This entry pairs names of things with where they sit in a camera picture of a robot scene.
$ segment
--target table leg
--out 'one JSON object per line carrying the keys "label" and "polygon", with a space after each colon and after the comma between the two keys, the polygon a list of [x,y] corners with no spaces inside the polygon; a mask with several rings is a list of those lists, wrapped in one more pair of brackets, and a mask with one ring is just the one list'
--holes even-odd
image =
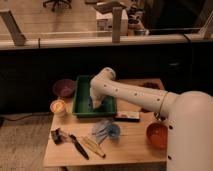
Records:
{"label": "table leg", "polygon": [[65,167],[65,166],[60,167],[60,170],[61,170],[61,171],[69,171],[69,170],[67,169],[67,167]]}

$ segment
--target orange bowl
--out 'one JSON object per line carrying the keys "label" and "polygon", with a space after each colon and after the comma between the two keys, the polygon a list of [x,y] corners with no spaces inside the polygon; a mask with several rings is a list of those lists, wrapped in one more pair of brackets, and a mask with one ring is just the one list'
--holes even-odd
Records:
{"label": "orange bowl", "polygon": [[155,148],[165,150],[167,148],[168,129],[160,123],[152,123],[146,129],[148,142]]}

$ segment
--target glass partition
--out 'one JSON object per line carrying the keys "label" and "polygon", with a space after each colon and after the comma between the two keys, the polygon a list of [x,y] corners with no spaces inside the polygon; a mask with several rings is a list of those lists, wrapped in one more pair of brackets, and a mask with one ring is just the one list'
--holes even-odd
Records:
{"label": "glass partition", "polygon": [[[44,3],[45,0],[0,0],[0,10],[11,11],[26,37],[26,44],[34,40],[62,39],[82,43],[101,40],[104,44],[105,40],[109,43],[113,32],[113,14],[110,12],[113,7],[123,9],[120,17],[122,40],[135,43],[153,39],[153,35],[198,34],[213,9],[212,0],[66,1],[53,8],[54,2]],[[10,41],[11,33],[0,17],[0,44]]]}

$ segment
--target purple bowl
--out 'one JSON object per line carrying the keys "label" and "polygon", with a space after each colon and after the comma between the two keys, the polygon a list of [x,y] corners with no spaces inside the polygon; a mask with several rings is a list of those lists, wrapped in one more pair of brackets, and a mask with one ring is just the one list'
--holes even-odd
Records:
{"label": "purple bowl", "polygon": [[75,91],[75,81],[71,79],[62,79],[53,85],[53,93],[62,98],[71,97]]}

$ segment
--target office chair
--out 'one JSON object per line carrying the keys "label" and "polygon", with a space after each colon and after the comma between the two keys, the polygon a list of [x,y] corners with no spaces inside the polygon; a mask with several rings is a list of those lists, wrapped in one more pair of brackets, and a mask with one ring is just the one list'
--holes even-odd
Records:
{"label": "office chair", "polygon": [[50,3],[50,2],[53,2],[52,12],[55,11],[55,6],[59,5],[60,2],[63,2],[65,4],[67,4],[67,5],[69,5],[69,8],[72,8],[71,7],[72,0],[47,0],[47,1],[43,2],[43,7],[46,8],[46,4]]}

